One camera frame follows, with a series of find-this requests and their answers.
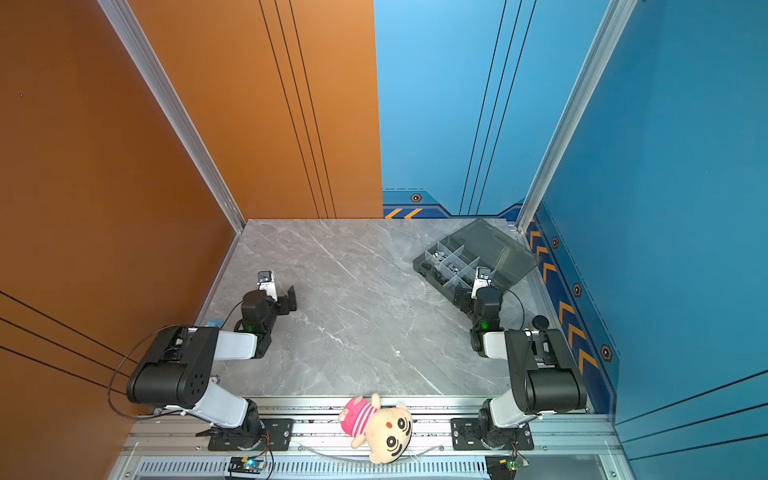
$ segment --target black line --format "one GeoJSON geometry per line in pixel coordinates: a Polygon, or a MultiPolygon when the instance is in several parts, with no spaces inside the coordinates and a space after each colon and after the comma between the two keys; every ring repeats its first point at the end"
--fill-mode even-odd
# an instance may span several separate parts
{"type": "Polygon", "coordinates": [[[290,123],[293,125],[293,134],[296,135],[296,143],[299,145],[299,153],[301,154],[301,161],[302,163],[304,163],[304,173],[306,173],[306,182],[310,185],[312,202],[315,204],[315,213],[317,214],[317,218],[320,218],[320,211],[317,210],[317,200],[315,200],[315,191],[312,189],[312,181],[310,180],[310,171],[306,167],[306,160],[304,160],[304,151],[302,150],[301,142],[299,141],[299,132],[296,130],[296,122],[293,121],[293,112],[290,110],[290,103],[288,102],[288,92],[286,91],[286,85],[283,82],[283,74],[280,73],[280,64],[277,63],[277,53],[275,53],[275,45],[272,43],[272,35],[270,35],[270,27],[269,25],[266,24],[266,15],[264,14],[264,5],[262,5],[261,0],[259,0],[259,7],[261,8],[261,16],[264,18],[264,28],[266,28],[266,36],[270,40],[270,47],[272,47],[272,56],[275,58],[275,66],[277,67],[277,76],[280,77],[280,84],[283,86],[283,94],[286,97],[288,115],[290,115],[290,123]]]}
{"type": "MultiPolygon", "coordinates": [[[[72,352],[72,353],[74,353],[74,354],[75,354],[75,355],[77,355],[77,356],[81,356],[81,357],[83,357],[83,358],[84,358],[84,359],[86,359],[86,360],[91,360],[93,363],[97,363],[98,365],[101,365],[101,366],[103,366],[105,369],[108,369],[108,370],[110,370],[111,372],[113,372],[113,371],[114,371],[114,367],[111,367],[111,366],[109,366],[109,365],[105,365],[104,363],[101,363],[101,362],[99,362],[99,361],[97,361],[97,360],[94,360],[94,359],[92,359],[92,358],[91,358],[91,357],[89,357],[89,356],[85,356],[85,355],[83,355],[82,353],[79,353],[79,352],[75,352],[73,349],[70,349],[70,348],[68,348],[68,347],[66,347],[66,346],[63,346],[63,345],[62,345],[62,344],[60,344],[60,343],[56,343],[56,342],[54,342],[54,341],[53,341],[53,340],[51,340],[51,339],[47,339],[47,338],[45,338],[43,335],[38,335],[37,333],[35,333],[35,332],[32,332],[31,330],[27,330],[27,329],[26,329],[26,328],[24,328],[23,326],[20,326],[20,325],[16,325],[16,324],[15,324],[15,323],[13,323],[12,321],[10,321],[10,320],[6,320],[6,319],[2,318],[1,316],[0,316],[0,320],[2,320],[3,322],[6,322],[8,325],[13,325],[13,326],[15,326],[16,328],[18,328],[18,329],[20,329],[20,330],[24,330],[26,333],[29,333],[29,334],[31,334],[31,335],[34,335],[34,336],[38,337],[39,339],[43,339],[43,340],[45,340],[46,342],[49,342],[49,343],[53,343],[54,345],[56,345],[56,346],[59,346],[59,347],[61,347],[61,348],[62,348],[62,349],[64,349],[64,350],[67,350],[68,352],[72,352]]],[[[129,376],[128,376],[128,375],[125,375],[123,372],[118,372],[118,373],[119,373],[119,374],[121,374],[122,376],[124,376],[125,378],[129,378],[129,376]]]]}
{"type": "Polygon", "coordinates": [[[502,122],[498,126],[498,132],[496,132],[496,142],[493,144],[493,151],[491,152],[491,159],[488,161],[488,169],[485,171],[485,180],[482,183],[482,191],[480,192],[480,199],[478,200],[478,207],[475,210],[475,215],[480,211],[480,202],[482,202],[482,195],[485,193],[485,184],[488,183],[488,174],[491,172],[491,164],[493,163],[493,156],[496,153],[496,145],[498,145],[498,138],[502,134],[502,127],[504,126],[504,117],[507,115],[507,107],[509,106],[509,98],[512,96],[512,88],[515,86],[515,79],[518,77],[518,68],[520,68],[520,60],[523,58],[523,50],[525,49],[525,40],[528,39],[528,30],[531,29],[531,20],[533,20],[533,12],[536,10],[536,2],[534,0],[533,8],[531,9],[531,17],[528,19],[528,27],[525,29],[525,37],[523,37],[523,45],[520,47],[520,55],[518,56],[518,64],[515,66],[515,74],[512,75],[512,84],[509,85],[509,93],[507,94],[507,103],[504,105],[504,113],[502,114],[502,122]]]}
{"type": "Polygon", "coordinates": [[[323,184],[320,183],[320,173],[317,171],[317,162],[315,161],[315,150],[312,148],[312,139],[310,138],[310,129],[306,126],[306,117],[304,116],[304,107],[301,105],[301,94],[299,93],[299,84],[296,82],[296,74],[293,72],[293,62],[290,60],[290,51],[288,50],[288,41],[286,40],[286,31],[283,30],[283,20],[280,18],[280,7],[277,6],[277,0],[275,0],[275,10],[277,10],[277,21],[280,23],[280,31],[283,33],[283,43],[286,46],[286,55],[288,55],[288,65],[290,66],[290,74],[293,77],[293,86],[296,89],[296,98],[299,99],[299,110],[301,111],[301,118],[304,120],[304,131],[306,132],[306,141],[310,144],[310,154],[312,155],[312,163],[315,165],[315,176],[317,177],[317,186],[320,188],[320,198],[323,200],[323,209],[326,211],[326,218],[328,218],[328,207],[326,207],[326,196],[323,193],[323,184]]]}
{"type": "MultiPolygon", "coordinates": [[[[68,372],[67,370],[64,370],[64,369],[60,369],[60,368],[58,368],[57,366],[53,366],[53,365],[51,365],[50,363],[46,363],[46,362],[43,362],[42,360],[38,360],[38,359],[32,358],[32,357],[30,357],[30,356],[27,356],[27,355],[25,355],[25,354],[23,354],[23,353],[19,353],[19,352],[15,351],[15,350],[11,350],[11,349],[9,349],[9,348],[7,348],[7,347],[4,347],[4,346],[2,346],[2,345],[0,345],[0,349],[3,349],[3,350],[5,350],[6,352],[15,353],[15,354],[16,354],[16,355],[18,355],[18,356],[23,356],[24,358],[26,358],[26,359],[29,359],[29,360],[31,360],[32,362],[37,362],[37,363],[39,363],[39,364],[41,364],[41,365],[49,366],[49,367],[51,367],[51,368],[52,368],[52,369],[54,369],[54,370],[58,370],[59,372],[63,372],[63,373],[66,373],[66,374],[68,374],[68,375],[72,375],[73,377],[77,377],[77,378],[79,378],[80,380],[85,380],[86,382],[90,382],[90,383],[93,383],[94,385],[98,385],[98,386],[100,386],[100,387],[104,387],[104,388],[107,388],[107,386],[106,386],[106,385],[102,385],[102,384],[100,384],[99,382],[94,382],[93,380],[90,380],[90,379],[86,379],[86,378],[85,378],[85,377],[83,377],[83,376],[79,376],[77,373],[68,372]]],[[[115,389],[112,389],[112,391],[113,391],[113,392],[122,393],[123,395],[125,395],[125,392],[121,392],[120,390],[115,390],[115,389]]]]}
{"type": "MultiPolygon", "coordinates": [[[[19,305],[23,305],[23,306],[26,306],[27,308],[29,308],[30,310],[32,310],[32,311],[33,311],[33,312],[35,312],[35,313],[39,313],[40,315],[43,315],[45,318],[47,318],[47,319],[51,320],[52,322],[58,323],[59,325],[63,326],[64,328],[66,328],[66,329],[69,329],[69,330],[71,330],[71,331],[73,331],[73,332],[77,333],[79,336],[83,336],[83,337],[85,337],[85,338],[89,339],[90,341],[92,341],[92,342],[94,342],[94,343],[97,343],[97,344],[99,344],[99,345],[103,346],[105,349],[109,350],[110,352],[113,352],[113,353],[117,353],[117,354],[118,354],[119,356],[121,356],[121,357],[124,357],[124,356],[125,356],[125,355],[123,355],[122,353],[118,352],[117,350],[115,350],[115,349],[113,349],[113,348],[110,348],[110,347],[106,346],[105,344],[103,344],[103,343],[99,342],[98,340],[96,340],[96,339],[92,339],[90,336],[88,336],[88,335],[85,335],[83,332],[79,332],[79,331],[77,331],[76,329],[74,329],[74,328],[70,327],[70,326],[69,326],[69,325],[67,325],[66,323],[63,323],[63,322],[59,322],[59,321],[58,321],[58,320],[56,320],[54,317],[52,317],[52,316],[50,316],[50,315],[46,315],[45,313],[43,313],[43,312],[41,312],[40,310],[38,310],[38,309],[34,308],[33,306],[30,306],[30,305],[28,305],[28,304],[26,304],[26,303],[22,302],[21,300],[19,300],[19,299],[17,299],[17,298],[14,298],[13,296],[10,296],[10,295],[8,295],[6,292],[3,292],[3,291],[1,291],[1,290],[0,290],[0,294],[2,294],[3,296],[7,296],[9,299],[13,300],[14,302],[18,303],[19,305]]],[[[129,359],[129,360],[130,360],[130,361],[132,361],[133,363],[138,363],[136,360],[133,360],[133,359],[129,359]]]]}
{"type": "Polygon", "coordinates": [[[306,75],[306,65],[304,64],[304,53],[301,51],[301,41],[299,40],[299,29],[296,26],[296,17],[293,15],[293,2],[288,0],[290,5],[290,16],[293,19],[293,28],[296,30],[296,43],[299,44],[299,56],[301,56],[301,66],[304,69],[304,80],[306,81],[306,91],[310,94],[310,107],[312,108],[312,116],[315,118],[315,131],[317,132],[317,142],[320,144],[320,156],[323,159],[323,168],[326,170],[326,182],[328,182],[328,195],[331,197],[331,207],[333,208],[334,218],[339,218],[336,215],[336,204],[333,203],[333,189],[331,188],[331,177],[328,175],[328,165],[326,164],[326,154],[323,152],[323,139],[320,138],[320,129],[317,126],[317,114],[315,113],[315,103],[312,100],[312,90],[310,90],[310,79],[306,75]]]}
{"type": "Polygon", "coordinates": [[[742,437],[740,439],[725,440],[724,442],[708,443],[706,445],[699,445],[697,447],[688,447],[687,449],[672,450],[671,452],[654,453],[653,455],[645,455],[642,457],[628,458],[630,462],[634,460],[643,460],[644,458],[661,457],[662,455],[669,455],[670,453],[689,452],[690,450],[705,449],[706,447],[716,447],[718,445],[726,445],[728,443],[744,442],[745,440],[761,439],[762,437],[768,437],[768,433],[761,433],[759,435],[752,435],[749,437],[742,437]]]}
{"type": "Polygon", "coordinates": [[[655,409],[655,410],[651,410],[650,412],[645,412],[645,413],[642,413],[642,414],[640,414],[640,415],[634,416],[634,417],[632,417],[631,419],[622,420],[622,421],[618,422],[616,425],[621,425],[622,423],[631,422],[632,420],[637,420],[637,419],[639,419],[640,417],[645,417],[646,415],[650,415],[651,413],[656,413],[656,412],[659,412],[659,411],[661,411],[661,410],[664,410],[664,409],[668,409],[668,408],[670,408],[671,406],[680,405],[681,403],[683,403],[683,402],[687,402],[688,400],[697,399],[697,398],[699,398],[700,396],[705,396],[705,395],[707,395],[707,394],[709,394],[709,393],[712,393],[712,392],[716,392],[717,390],[725,389],[725,388],[727,388],[727,387],[729,387],[729,386],[734,386],[734,385],[736,385],[737,383],[745,382],[745,381],[747,381],[747,380],[750,380],[750,379],[753,379],[753,378],[755,378],[755,377],[757,377],[757,376],[765,375],[766,373],[768,373],[768,370],[763,370],[762,372],[758,372],[758,373],[755,373],[755,374],[753,374],[753,375],[750,375],[750,376],[745,376],[745,377],[744,377],[744,378],[742,378],[742,379],[738,379],[738,380],[735,380],[735,381],[733,381],[733,382],[731,382],[731,383],[726,383],[725,385],[721,385],[721,386],[719,386],[719,387],[716,387],[716,388],[714,388],[714,389],[711,389],[711,390],[707,390],[706,392],[702,392],[702,393],[698,393],[698,394],[696,394],[696,395],[694,395],[694,396],[690,396],[690,397],[688,397],[687,399],[678,400],[678,401],[676,401],[676,402],[674,402],[674,403],[670,403],[669,405],[665,405],[665,406],[663,406],[663,407],[659,407],[659,408],[657,408],[657,409],[655,409]]]}
{"type": "Polygon", "coordinates": [[[692,425],[698,425],[700,423],[709,422],[710,420],[722,419],[722,418],[725,418],[725,417],[728,417],[728,416],[731,416],[731,415],[736,415],[737,413],[749,412],[750,410],[759,409],[759,408],[762,408],[764,406],[768,406],[768,402],[761,403],[759,405],[755,405],[755,406],[751,406],[751,407],[746,407],[745,409],[736,410],[734,412],[724,413],[722,415],[715,415],[714,417],[710,417],[708,419],[697,420],[696,422],[686,423],[685,425],[680,425],[678,427],[672,427],[671,429],[662,430],[660,432],[649,433],[648,435],[643,435],[641,437],[636,437],[634,439],[622,440],[621,443],[634,442],[635,440],[646,439],[648,437],[652,437],[654,435],[659,435],[661,433],[667,433],[667,432],[671,432],[673,430],[684,429],[685,427],[690,427],[692,425]]]}
{"type": "Polygon", "coordinates": [[[464,207],[464,196],[467,194],[467,184],[469,183],[469,172],[472,171],[472,157],[475,155],[475,145],[478,143],[478,133],[480,132],[480,121],[482,120],[482,111],[485,109],[485,97],[488,96],[488,86],[491,84],[491,72],[493,71],[493,61],[496,59],[496,48],[498,47],[498,37],[502,34],[502,23],[504,23],[504,12],[507,10],[507,0],[504,0],[502,8],[502,19],[498,21],[498,32],[496,33],[496,43],[493,44],[493,55],[491,55],[491,67],[488,68],[488,80],[485,81],[485,93],[482,95],[482,104],[480,105],[480,117],[478,118],[478,127],[475,130],[475,141],[472,142],[472,152],[469,154],[469,166],[467,167],[467,177],[464,180],[464,191],[462,192],[462,202],[458,206],[458,214],[462,214],[464,207]]]}
{"type": "Polygon", "coordinates": [[[515,25],[512,26],[512,36],[509,37],[509,46],[507,47],[507,56],[504,59],[504,68],[502,69],[502,78],[498,81],[498,89],[496,90],[496,99],[493,101],[493,110],[491,111],[491,121],[488,123],[488,132],[485,133],[485,143],[482,146],[482,153],[480,154],[480,164],[478,165],[478,174],[475,175],[475,186],[472,188],[472,196],[469,198],[469,207],[467,207],[467,214],[472,211],[472,201],[475,199],[475,192],[478,188],[478,179],[480,178],[480,170],[482,169],[482,158],[485,156],[485,149],[488,146],[488,138],[491,136],[491,128],[493,127],[493,117],[496,115],[496,104],[498,103],[498,94],[502,91],[502,84],[504,83],[504,73],[507,71],[507,60],[509,60],[509,52],[512,50],[512,41],[515,39],[515,31],[518,29],[518,19],[520,18],[520,7],[523,6],[523,0],[520,0],[518,5],[518,14],[515,16],[515,25]]]}

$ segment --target blue wall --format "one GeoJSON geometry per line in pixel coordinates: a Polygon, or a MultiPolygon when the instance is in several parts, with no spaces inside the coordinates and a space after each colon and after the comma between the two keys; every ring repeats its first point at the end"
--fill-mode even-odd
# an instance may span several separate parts
{"type": "Polygon", "coordinates": [[[545,195],[640,480],[766,475],[765,437],[696,447],[765,434],[768,407],[656,434],[768,402],[761,375],[664,408],[768,369],[766,25],[765,2],[639,1],[545,195]]]}
{"type": "Polygon", "coordinates": [[[608,1],[534,3],[375,1],[385,189],[426,190],[451,214],[525,197],[608,1]]]}

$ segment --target plush toy arm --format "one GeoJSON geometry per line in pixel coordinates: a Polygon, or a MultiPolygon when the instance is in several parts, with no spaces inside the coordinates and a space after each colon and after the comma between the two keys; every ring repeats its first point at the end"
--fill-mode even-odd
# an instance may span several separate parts
{"type": "Polygon", "coordinates": [[[352,448],[358,449],[366,440],[365,435],[358,435],[354,439],[352,439],[352,448]]]}

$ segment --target plush toy head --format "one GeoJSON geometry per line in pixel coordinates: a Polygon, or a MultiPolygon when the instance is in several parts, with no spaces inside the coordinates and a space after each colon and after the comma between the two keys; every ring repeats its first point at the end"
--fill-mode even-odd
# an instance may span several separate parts
{"type": "Polygon", "coordinates": [[[353,449],[368,443],[373,463],[394,462],[411,441],[413,419],[406,406],[399,403],[393,409],[382,409],[377,393],[371,397],[371,403],[362,397],[350,400],[339,420],[344,431],[354,437],[353,449]]]}

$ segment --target orange wall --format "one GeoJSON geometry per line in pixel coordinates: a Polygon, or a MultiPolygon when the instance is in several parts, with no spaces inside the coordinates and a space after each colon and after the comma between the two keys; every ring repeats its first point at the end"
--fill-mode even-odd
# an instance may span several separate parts
{"type": "Polygon", "coordinates": [[[0,469],[104,478],[109,349],[193,321],[233,231],[95,0],[2,2],[0,38],[0,291],[95,340],[0,295],[0,469]]]}
{"type": "Polygon", "coordinates": [[[245,218],[381,217],[372,0],[130,0],[245,218]]]}

